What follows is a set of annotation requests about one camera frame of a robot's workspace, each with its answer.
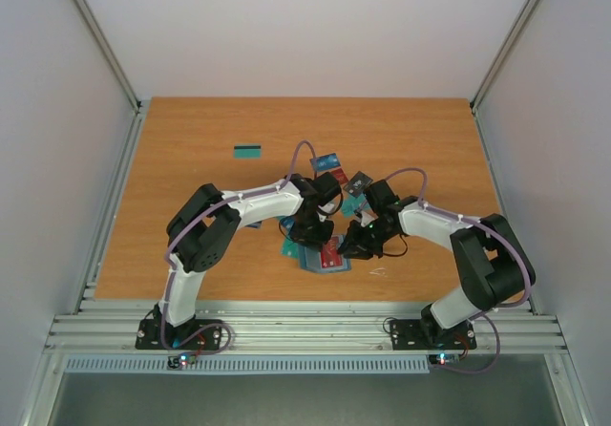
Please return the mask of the teal card with signature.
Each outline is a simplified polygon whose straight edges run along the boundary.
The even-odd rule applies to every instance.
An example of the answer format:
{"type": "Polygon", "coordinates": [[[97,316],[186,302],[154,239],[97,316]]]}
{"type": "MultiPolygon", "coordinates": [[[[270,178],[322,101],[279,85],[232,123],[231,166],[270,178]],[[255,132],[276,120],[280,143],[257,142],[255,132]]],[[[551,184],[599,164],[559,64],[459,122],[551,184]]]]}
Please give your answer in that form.
{"type": "Polygon", "coordinates": [[[281,247],[281,254],[287,258],[298,259],[299,245],[289,239],[285,239],[281,247]]]}

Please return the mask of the teal leather card holder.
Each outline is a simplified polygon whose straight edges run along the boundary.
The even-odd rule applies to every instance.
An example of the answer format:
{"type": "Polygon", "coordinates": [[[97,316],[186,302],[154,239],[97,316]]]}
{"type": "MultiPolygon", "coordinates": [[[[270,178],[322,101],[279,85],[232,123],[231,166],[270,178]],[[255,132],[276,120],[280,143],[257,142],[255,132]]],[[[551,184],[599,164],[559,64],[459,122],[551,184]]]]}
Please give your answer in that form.
{"type": "Polygon", "coordinates": [[[333,235],[321,251],[299,245],[298,260],[300,268],[317,274],[350,271],[350,259],[338,253],[338,248],[343,240],[343,235],[333,235]]]}

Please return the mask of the teal card black stripe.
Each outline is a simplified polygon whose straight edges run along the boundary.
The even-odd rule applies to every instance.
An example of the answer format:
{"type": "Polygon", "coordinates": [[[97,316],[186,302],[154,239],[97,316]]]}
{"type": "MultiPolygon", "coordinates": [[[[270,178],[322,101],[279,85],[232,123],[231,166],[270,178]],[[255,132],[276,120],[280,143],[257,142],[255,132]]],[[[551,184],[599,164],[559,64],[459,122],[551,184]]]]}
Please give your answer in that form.
{"type": "Polygon", "coordinates": [[[233,157],[239,160],[259,159],[262,156],[260,144],[239,144],[233,149],[233,157]]]}

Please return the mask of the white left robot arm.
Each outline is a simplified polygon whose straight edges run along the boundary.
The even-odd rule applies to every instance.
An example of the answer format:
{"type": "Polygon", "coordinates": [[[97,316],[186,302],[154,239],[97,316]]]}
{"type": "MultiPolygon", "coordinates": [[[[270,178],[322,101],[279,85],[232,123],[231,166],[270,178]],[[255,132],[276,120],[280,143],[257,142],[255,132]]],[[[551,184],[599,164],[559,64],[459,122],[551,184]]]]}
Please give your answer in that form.
{"type": "Polygon", "coordinates": [[[289,239],[320,251],[334,230],[332,212],[324,206],[341,196],[340,183],[329,172],[314,179],[296,174],[241,191],[220,191],[212,183],[200,187],[166,228],[169,278],[158,302],[159,338],[171,348],[190,341],[190,320],[204,275],[222,259],[237,231],[268,219],[288,218],[289,239]]]}

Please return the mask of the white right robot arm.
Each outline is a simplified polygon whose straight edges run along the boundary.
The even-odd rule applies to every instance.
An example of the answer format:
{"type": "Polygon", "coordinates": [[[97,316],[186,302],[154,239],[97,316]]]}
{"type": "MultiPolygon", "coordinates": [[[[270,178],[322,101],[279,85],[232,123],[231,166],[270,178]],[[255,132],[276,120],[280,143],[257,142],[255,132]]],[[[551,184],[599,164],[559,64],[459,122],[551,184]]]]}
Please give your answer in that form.
{"type": "Polygon", "coordinates": [[[338,247],[346,258],[368,260],[385,255],[395,236],[417,237],[448,249],[459,286],[421,311],[422,337],[432,346],[453,338],[455,328],[491,309],[508,308],[508,299],[530,296],[536,274],[505,217],[478,219],[452,213],[410,196],[400,199],[384,180],[370,185],[366,200],[375,217],[360,213],[338,247]]]}

